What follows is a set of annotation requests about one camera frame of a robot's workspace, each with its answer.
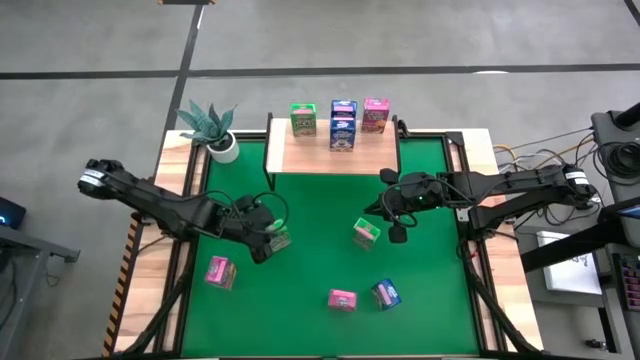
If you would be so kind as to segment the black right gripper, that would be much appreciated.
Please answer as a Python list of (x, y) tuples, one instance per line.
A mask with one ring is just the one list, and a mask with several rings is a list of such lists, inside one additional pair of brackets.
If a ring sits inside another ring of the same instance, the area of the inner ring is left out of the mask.
[[(400, 177), (397, 171), (383, 168), (379, 176), (387, 188), (364, 209), (365, 214), (381, 216), (385, 221), (400, 221), (402, 216), (412, 216), (415, 212), (435, 209), (445, 204), (443, 187), (432, 175), (415, 172)], [(388, 237), (391, 243), (406, 243), (407, 228), (392, 225), (388, 230)]]

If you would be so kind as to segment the wooden shelf with black frame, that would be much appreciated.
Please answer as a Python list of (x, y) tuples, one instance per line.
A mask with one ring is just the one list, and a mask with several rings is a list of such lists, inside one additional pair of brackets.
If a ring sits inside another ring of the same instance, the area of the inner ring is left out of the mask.
[(402, 170), (398, 119), (381, 134), (358, 133), (351, 152), (329, 150), (329, 122), (317, 121), (317, 135), (296, 137), (288, 118), (267, 117), (263, 171), (271, 190), (280, 174), (374, 175), (383, 168)]

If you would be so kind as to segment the snake plant in white pot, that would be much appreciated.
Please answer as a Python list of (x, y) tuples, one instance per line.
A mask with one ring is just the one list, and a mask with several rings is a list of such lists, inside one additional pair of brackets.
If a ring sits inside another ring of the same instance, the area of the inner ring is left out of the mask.
[(235, 109), (236, 105), (219, 115), (213, 103), (204, 111), (190, 100), (189, 111), (175, 110), (176, 115), (191, 128), (191, 132), (183, 132), (180, 136), (205, 146), (217, 163), (232, 163), (240, 152), (236, 137), (230, 131)]

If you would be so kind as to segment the Apple Jacks cereal box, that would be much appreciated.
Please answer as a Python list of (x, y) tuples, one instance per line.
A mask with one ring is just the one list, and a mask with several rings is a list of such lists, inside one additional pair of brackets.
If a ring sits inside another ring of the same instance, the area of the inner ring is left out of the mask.
[(277, 219), (266, 230), (271, 233), (270, 246), (273, 252), (278, 252), (291, 243), (290, 233), (283, 219)]
[(290, 106), (290, 119), (294, 136), (316, 135), (315, 103), (293, 103)]
[(366, 251), (374, 247), (380, 235), (381, 230), (362, 217), (353, 226), (352, 240)]

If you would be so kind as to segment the Raisin Bran cereal box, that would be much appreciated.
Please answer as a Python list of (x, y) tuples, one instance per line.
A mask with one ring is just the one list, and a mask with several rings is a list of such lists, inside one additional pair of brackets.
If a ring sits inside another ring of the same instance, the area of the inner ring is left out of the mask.
[(382, 134), (385, 130), (390, 111), (387, 98), (367, 97), (363, 104), (363, 133)]
[(351, 291), (331, 289), (328, 296), (328, 306), (342, 311), (355, 311), (357, 308), (357, 294)]
[(226, 257), (213, 256), (205, 275), (209, 285), (230, 290), (237, 274), (236, 265)]

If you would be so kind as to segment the grey equipment stand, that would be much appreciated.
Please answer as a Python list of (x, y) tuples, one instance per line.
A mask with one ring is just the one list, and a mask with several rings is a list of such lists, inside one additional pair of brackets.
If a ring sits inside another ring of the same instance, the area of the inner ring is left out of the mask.
[(591, 115), (598, 173), (607, 179), (616, 202), (640, 196), (640, 102), (627, 110)]

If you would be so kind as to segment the white paper sheet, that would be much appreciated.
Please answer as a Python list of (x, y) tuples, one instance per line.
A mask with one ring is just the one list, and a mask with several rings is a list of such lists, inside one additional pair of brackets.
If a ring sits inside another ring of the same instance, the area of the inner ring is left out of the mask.
[(601, 295), (597, 267), (592, 253), (543, 268), (547, 290)]

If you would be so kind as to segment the dark keypad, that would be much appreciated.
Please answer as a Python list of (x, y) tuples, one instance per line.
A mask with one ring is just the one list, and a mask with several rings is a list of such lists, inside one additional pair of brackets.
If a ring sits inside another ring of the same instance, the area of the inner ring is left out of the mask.
[(640, 312), (640, 257), (614, 254), (613, 270), (623, 306)]

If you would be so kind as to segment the yellow black hazard tape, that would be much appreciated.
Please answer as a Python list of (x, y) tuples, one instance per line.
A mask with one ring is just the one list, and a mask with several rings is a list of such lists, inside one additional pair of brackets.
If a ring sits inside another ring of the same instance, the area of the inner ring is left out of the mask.
[(136, 252), (140, 243), (143, 225), (139, 213), (130, 215), (130, 224), (125, 241), (124, 253), (118, 273), (117, 284), (112, 298), (111, 310), (107, 322), (106, 335), (103, 341), (101, 355), (107, 357), (115, 352), (115, 346), (120, 330), (120, 325), (126, 306), (126, 298), (133, 277), (136, 261)]

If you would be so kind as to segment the grey side desk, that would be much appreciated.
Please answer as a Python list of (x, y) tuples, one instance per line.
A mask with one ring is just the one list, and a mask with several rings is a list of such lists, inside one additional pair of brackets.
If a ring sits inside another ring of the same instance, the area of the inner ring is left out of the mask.
[(0, 226), (0, 360), (15, 360), (48, 259), (78, 260), (80, 250)]

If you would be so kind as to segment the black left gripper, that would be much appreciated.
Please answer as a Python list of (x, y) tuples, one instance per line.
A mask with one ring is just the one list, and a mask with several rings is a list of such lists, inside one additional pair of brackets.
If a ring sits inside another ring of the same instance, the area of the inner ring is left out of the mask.
[(220, 227), (221, 238), (251, 247), (253, 262), (262, 264), (273, 255), (271, 234), (267, 230), (279, 230), (281, 220), (275, 220), (268, 207), (254, 207), (245, 213), (229, 208)]

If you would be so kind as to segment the black device with blue light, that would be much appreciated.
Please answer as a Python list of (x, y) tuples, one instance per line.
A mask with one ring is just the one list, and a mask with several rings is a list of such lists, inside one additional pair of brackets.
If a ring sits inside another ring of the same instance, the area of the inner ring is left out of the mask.
[(6, 198), (0, 197), (0, 226), (18, 230), (26, 216), (26, 209)]

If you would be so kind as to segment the green table mat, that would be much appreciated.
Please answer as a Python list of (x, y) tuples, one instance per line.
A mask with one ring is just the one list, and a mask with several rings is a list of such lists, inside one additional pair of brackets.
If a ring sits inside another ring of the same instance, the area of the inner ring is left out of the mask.
[[(457, 257), (454, 213), (418, 214), (403, 244), (370, 251), (353, 226), (384, 186), (376, 176), (281, 174), (264, 202), (288, 217), (291, 243), (262, 264), (241, 244), (202, 238), (182, 352), (209, 356), (470, 355), (477, 331)], [(230, 290), (209, 285), (213, 256), (237, 267)], [(381, 311), (371, 287), (391, 279), (402, 302)], [(355, 311), (328, 306), (331, 289), (357, 294)]]

